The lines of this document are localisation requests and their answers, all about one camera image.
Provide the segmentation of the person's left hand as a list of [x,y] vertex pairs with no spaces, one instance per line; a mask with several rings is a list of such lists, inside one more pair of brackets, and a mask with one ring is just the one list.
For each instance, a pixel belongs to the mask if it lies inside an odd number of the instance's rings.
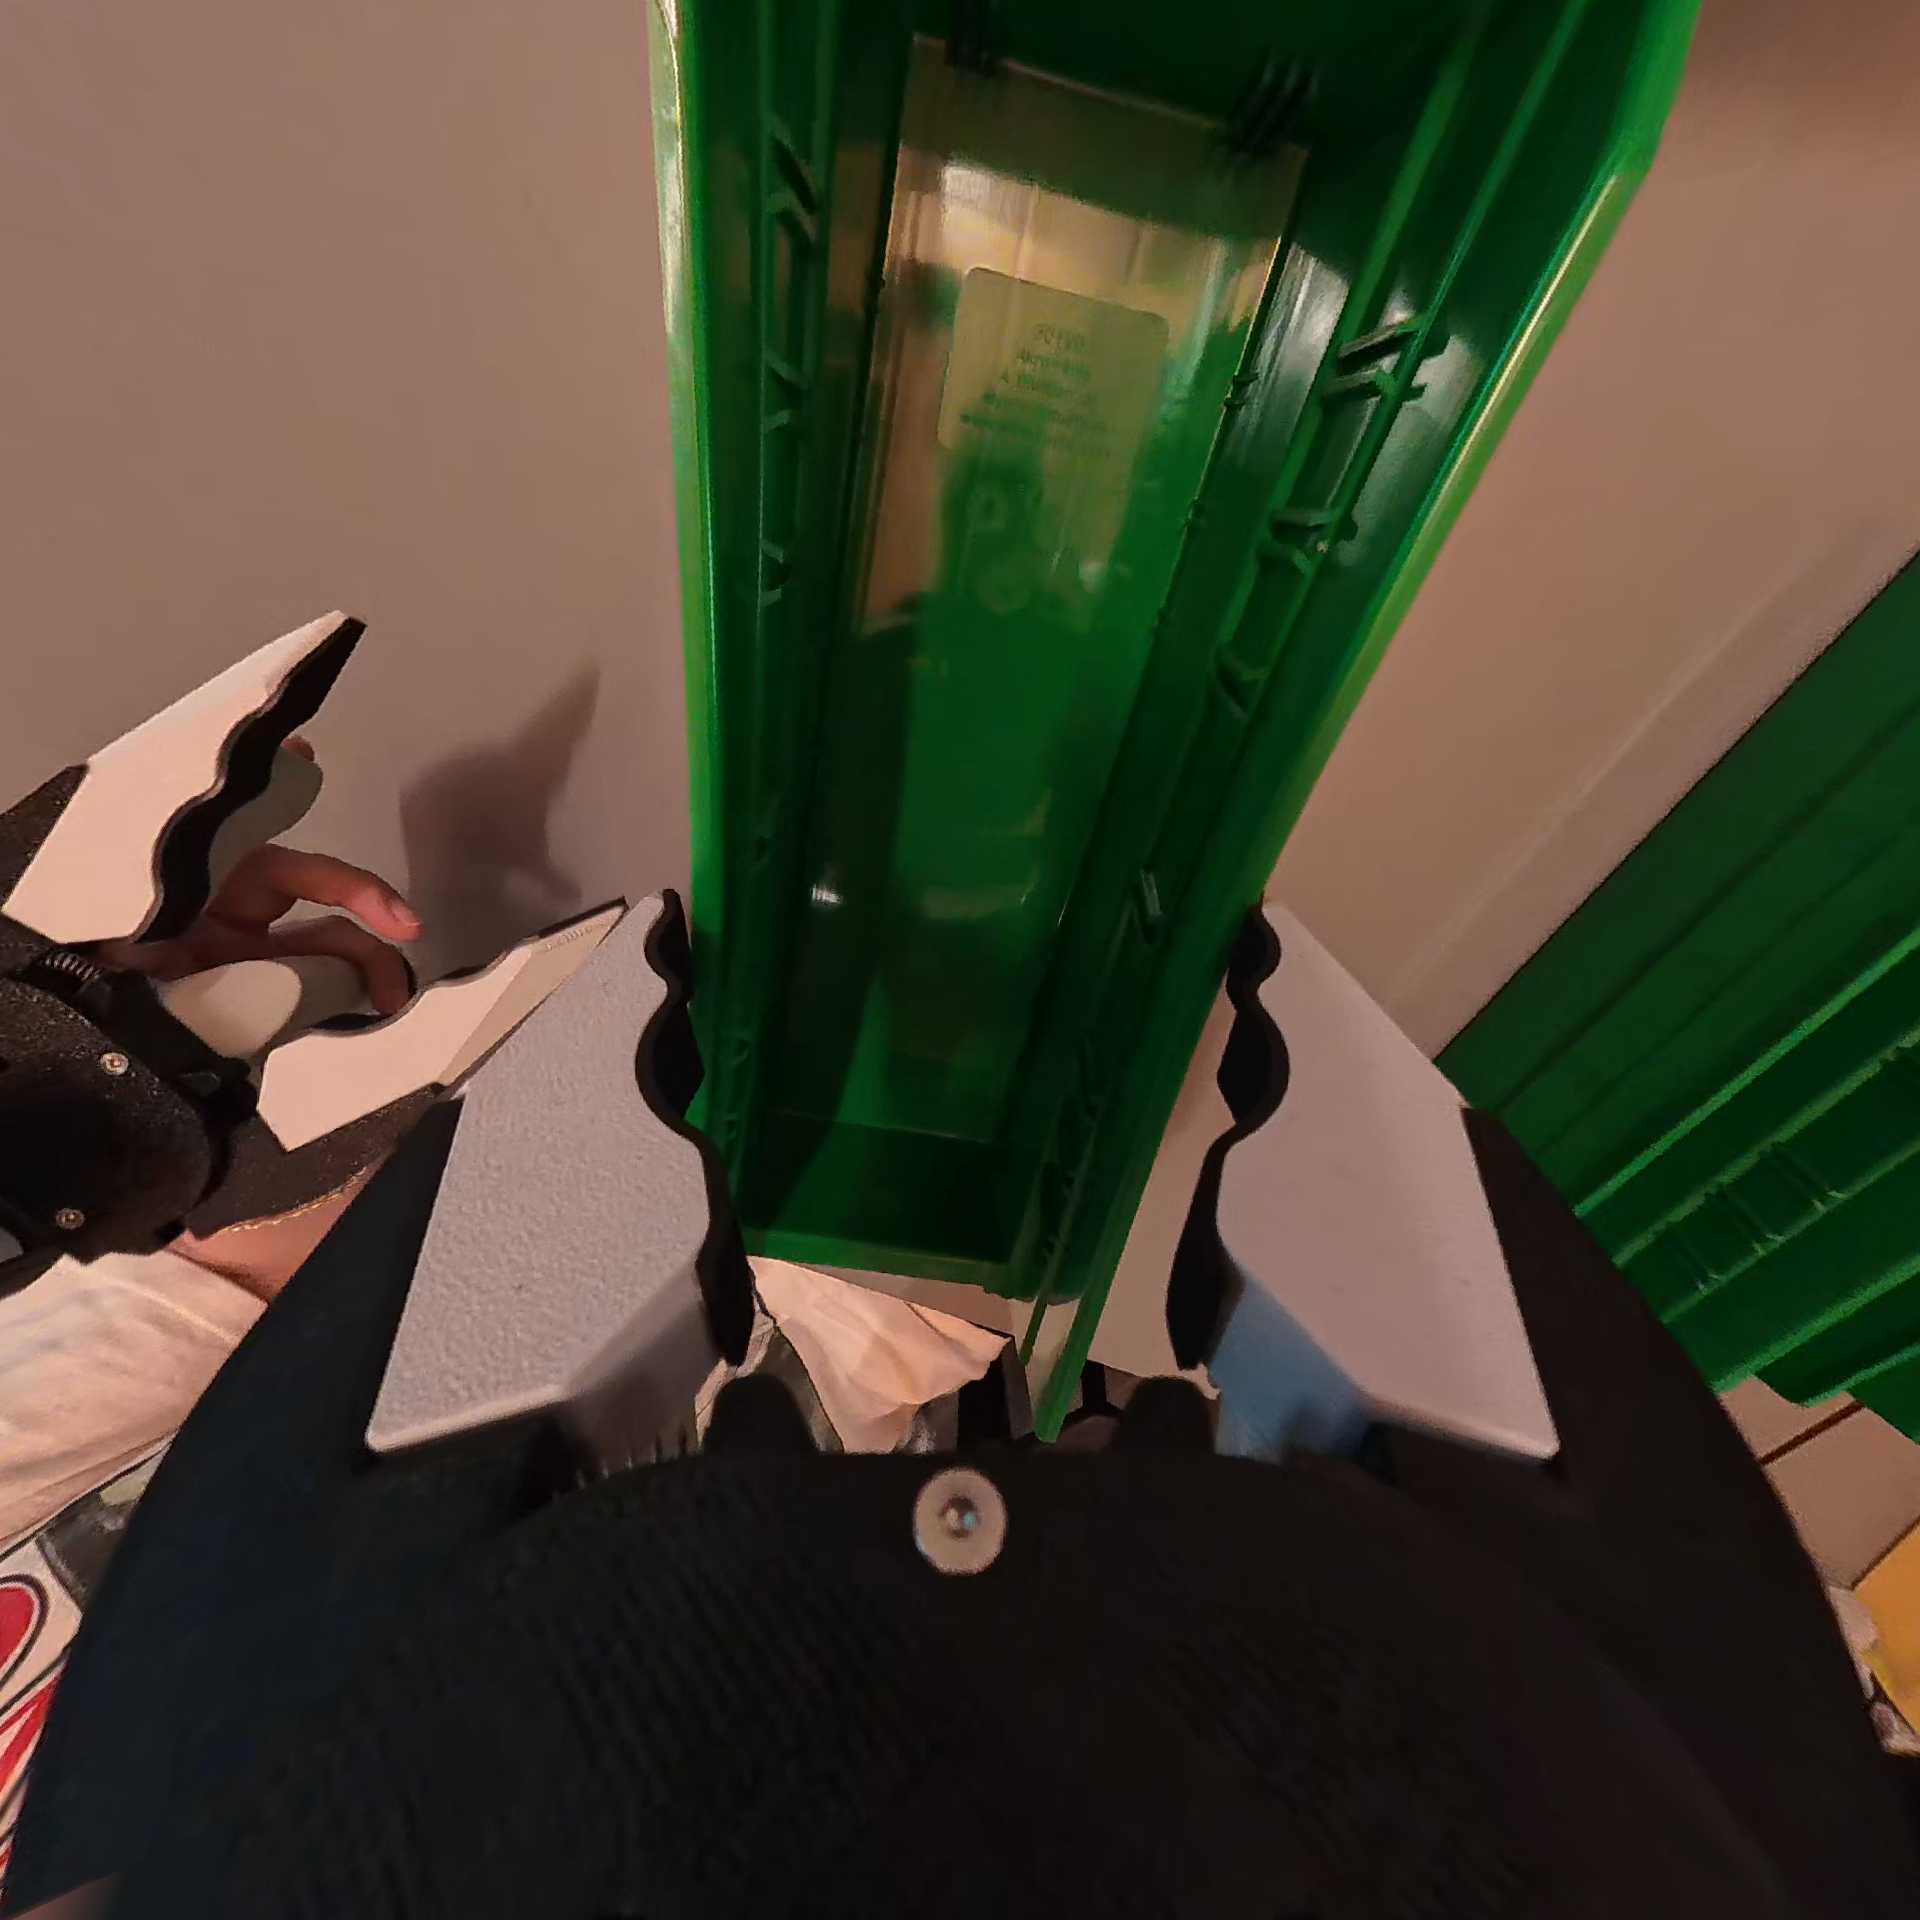
[[386,874],[331,853],[256,842],[186,934],[92,941],[90,959],[153,981],[331,959],[386,1023],[416,985],[403,941],[416,941],[416,910]]

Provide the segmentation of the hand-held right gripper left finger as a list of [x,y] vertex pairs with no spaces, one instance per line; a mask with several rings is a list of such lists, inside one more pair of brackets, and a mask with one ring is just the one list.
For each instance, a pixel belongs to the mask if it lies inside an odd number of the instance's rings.
[[553,1419],[574,1464],[697,1443],[756,1318],[697,1092],[685,898],[657,891],[469,1083],[369,1452],[507,1419]]

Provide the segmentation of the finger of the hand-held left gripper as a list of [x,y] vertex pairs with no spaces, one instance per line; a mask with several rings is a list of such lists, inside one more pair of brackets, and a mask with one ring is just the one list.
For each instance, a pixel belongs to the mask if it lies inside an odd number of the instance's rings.
[[258,1056],[258,1119],[278,1149],[313,1149],[392,1096],[455,1092],[590,947],[627,923],[604,898],[553,934],[516,941],[485,973],[416,985],[392,1023],[307,1030]]
[[51,947],[186,934],[222,874],[320,800],[320,766],[290,732],[320,710],[354,641],[364,613],[331,609],[18,800],[4,923]]

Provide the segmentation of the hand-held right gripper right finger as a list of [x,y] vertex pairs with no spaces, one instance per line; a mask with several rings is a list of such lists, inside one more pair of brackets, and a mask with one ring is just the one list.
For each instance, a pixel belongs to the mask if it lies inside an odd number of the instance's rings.
[[1290,920],[1223,963],[1223,1140],[1169,1253],[1169,1348],[1218,1381],[1218,1452],[1357,1452],[1419,1428],[1554,1452],[1462,1092]]

